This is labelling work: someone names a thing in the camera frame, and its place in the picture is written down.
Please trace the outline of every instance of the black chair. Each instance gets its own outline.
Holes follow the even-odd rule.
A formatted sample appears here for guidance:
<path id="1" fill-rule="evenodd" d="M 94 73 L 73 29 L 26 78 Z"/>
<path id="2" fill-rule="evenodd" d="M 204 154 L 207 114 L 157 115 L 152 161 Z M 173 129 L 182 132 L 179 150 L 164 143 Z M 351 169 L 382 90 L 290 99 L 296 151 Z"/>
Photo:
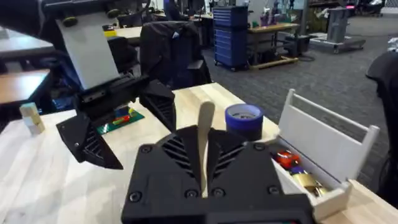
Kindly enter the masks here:
<path id="1" fill-rule="evenodd" d="M 141 72 L 171 89 L 211 83 L 192 22 L 152 22 L 141 30 Z"/>
<path id="2" fill-rule="evenodd" d="M 108 37 L 109 48 L 119 73 L 127 72 L 138 64 L 137 51 L 125 37 Z"/>
<path id="3" fill-rule="evenodd" d="M 142 14 L 123 15 L 118 17 L 119 26 L 121 28 L 140 27 L 142 26 Z"/>
<path id="4" fill-rule="evenodd" d="M 389 153 L 379 174 L 377 194 L 398 208 L 398 53 L 386 52 L 369 68 L 368 78 L 377 83 L 389 137 Z"/>

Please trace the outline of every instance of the gray carpet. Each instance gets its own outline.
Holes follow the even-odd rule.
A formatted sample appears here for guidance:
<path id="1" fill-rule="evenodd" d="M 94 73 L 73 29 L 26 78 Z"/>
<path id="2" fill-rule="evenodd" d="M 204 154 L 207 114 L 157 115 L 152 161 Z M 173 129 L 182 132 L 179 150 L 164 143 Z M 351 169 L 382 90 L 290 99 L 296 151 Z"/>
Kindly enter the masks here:
<path id="1" fill-rule="evenodd" d="M 313 62 L 230 72 L 214 66 L 212 51 L 206 50 L 204 54 L 214 81 L 246 103 L 260 106 L 275 123 L 279 121 L 288 90 L 294 88 L 297 94 L 347 118 L 365 126 L 379 126 L 377 142 L 358 177 L 362 184 L 371 187 L 372 180 L 377 178 L 375 174 L 380 161 L 388 150 L 388 137 L 382 104 L 376 96 L 376 84 L 364 75 L 372 61 L 386 51 L 387 41 L 393 33 L 398 33 L 398 29 L 392 30 L 397 26 L 396 20 L 391 18 L 355 17 L 350 23 L 347 33 L 363 35 L 366 39 L 364 50 L 339 55 L 311 50 L 307 55 L 315 57 Z M 319 111 L 302 109 L 356 139 L 361 140 L 364 136 L 361 131 Z"/>

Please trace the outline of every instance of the blue tape roll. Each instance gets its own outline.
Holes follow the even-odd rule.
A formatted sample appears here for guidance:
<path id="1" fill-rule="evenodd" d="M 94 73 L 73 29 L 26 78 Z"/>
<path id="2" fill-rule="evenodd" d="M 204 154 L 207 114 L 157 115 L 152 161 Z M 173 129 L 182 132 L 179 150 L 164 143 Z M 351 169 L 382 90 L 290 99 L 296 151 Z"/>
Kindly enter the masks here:
<path id="1" fill-rule="evenodd" d="M 236 104 L 225 110 L 226 130 L 250 141 L 261 139 L 264 114 L 254 105 Z"/>

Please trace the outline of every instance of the wooden table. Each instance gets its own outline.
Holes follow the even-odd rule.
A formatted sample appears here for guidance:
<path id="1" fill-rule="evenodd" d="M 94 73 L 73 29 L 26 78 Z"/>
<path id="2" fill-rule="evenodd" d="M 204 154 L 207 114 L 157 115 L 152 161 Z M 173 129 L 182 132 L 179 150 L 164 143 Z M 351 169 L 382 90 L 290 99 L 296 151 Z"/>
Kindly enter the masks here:
<path id="1" fill-rule="evenodd" d="M 54 46 L 51 43 L 25 34 L 0 39 L 0 57 L 4 60 L 47 54 L 54 50 Z"/>
<path id="2" fill-rule="evenodd" d="M 209 15 L 209 14 L 202 14 L 202 15 L 199 15 L 199 14 L 195 14 L 195 18 L 203 18 L 203 19 L 213 19 L 213 15 Z"/>
<path id="3" fill-rule="evenodd" d="M 141 29 L 142 27 L 131 27 L 131 28 L 116 29 L 115 31 L 116 35 L 127 38 L 130 44 L 136 44 L 139 43 Z"/>
<path id="4" fill-rule="evenodd" d="M 32 100 L 48 78 L 50 70 L 0 75 L 0 105 Z"/>
<path id="5" fill-rule="evenodd" d="M 207 100 L 216 105 L 216 129 L 225 129 L 225 108 L 242 103 L 217 83 L 177 90 L 177 127 L 196 124 L 199 106 Z M 169 133 L 139 103 L 133 107 L 145 118 L 104 135 L 124 170 L 77 163 L 55 127 L 75 111 L 42 116 L 46 129 L 36 137 L 30 136 L 22 121 L 11 122 L 0 134 L 0 223 L 120 223 L 138 147 L 155 143 Z M 263 141 L 274 139 L 278 133 L 277 125 L 265 118 Z M 396 222 L 395 209 L 357 182 L 353 184 L 351 207 L 325 223 L 377 223 L 375 219 Z"/>
<path id="6" fill-rule="evenodd" d="M 254 63 L 249 66 L 250 69 L 259 69 L 259 68 L 267 68 L 271 67 L 274 65 L 282 65 L 286 63 L 292 63 L 292 62 L 297 62 L 299 59 L 296 58 L 297 56 L 297 35 L 300 26 L 298 24 L 291 24 L 291 23 L 278 23 L 276 25 L 271 25 L 271 26 L 266 26 L 266 27 L 256 27 L 256 28 L 250 28 L 248 29 L 248 33 L 253 35 L 253 55 L 254 55 Z M 277 33 L 282 32 L 282 31 L 287 31 L 287 30 L 294 30 L 294 41 L 292 43 L 287 43 L 284 40 L 278 40 Z M 285 46 L 290 46 L 292 48 L 292 55 L 294 58 L 288 58 L 288 57 L 281 57 L 281 60 L 276 60 L 272 62 L 266 62 L 262 64 L 258 64 L 258 59 L 257 59 L 257 53 L 258 53 L 258 48 L 259 48 L 259 36 L 261 34 L 269 34 L 269 33 L 274 33 L 273 39 L 271 40 L 272 47 L 266 50 L 274 50 L 276 48 L 280 47 L 285 47 Z M 284 44 L 282 45 L 277 45 L 278 42 L 282 42 Z"/>

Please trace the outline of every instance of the light wood tabletop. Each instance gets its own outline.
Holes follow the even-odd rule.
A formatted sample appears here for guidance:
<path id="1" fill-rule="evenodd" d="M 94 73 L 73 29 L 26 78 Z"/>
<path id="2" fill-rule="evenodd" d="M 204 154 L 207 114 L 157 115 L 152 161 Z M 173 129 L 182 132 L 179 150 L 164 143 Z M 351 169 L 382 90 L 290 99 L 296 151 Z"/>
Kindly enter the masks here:
<path id="1" fill-rule="evenodd" d="M 202 15 L 199 15 L 199 14 L 195 14 L 195 18 L 203 18 L 203 19 L 213 19 L 213 15 L 209 15 L 209 14 L 202 14 Z"/>
<path id="2" fill-rule="evenodd" d="M 141 29 L 142 27 L 131 27 L 131 28 L 115 29 L 115 31 L 116 35 L 127 38 L 131 43 L 131 42 L 139 42 Z"/>
<path id="3" fill-rule="evenodd" d="M 278 23 L 276 25 L 270 25 L 265 27 L 256 27 L 248 29 L 249 33 L 257 34 L 257 33 L 267 33 L 267 32 L 275 32 L 275 31 L 282 31 L 287 29 L 294 29 L 298 28 L 300 25 L 293 24 L 293 23 Z"/>
<path id="4" fill-rule="evenodd" d="M 0 57 L 15 58 L 54 51 L 54 46 L 44 40 L 12 31 L 8 38 L 0 39 Z"/>
<path id="5" fill-rule="evenodd" d="M 0 105 L 29 100 L 49 73 L 44 69 L 0 75 Z"/>
<path id="6" fill-rule="evenodd" d="M 216 129 L 225 129 L 226 107 L 242 103 L 217 83 L 177 90 L 177 127 L 196 124 L 201 103 L 209 100 L 215 104 Z M 10 122 L 0 134 L 0 223 L 120 223 L 138 147 L 169 133 L 139 103 L 132 106 L 145 118 L 104 135 L 124 170 L 77 163 L 55 127 L 75 111 L 41 116 L 45 131 L 35 137 L 21 120 Z M 277 125 L 264 118 L 263 141 L 278 133 Z M 396 222 L 398 212 L 355 181 L 351 194 L 349 209 L 326 224 Z"/>

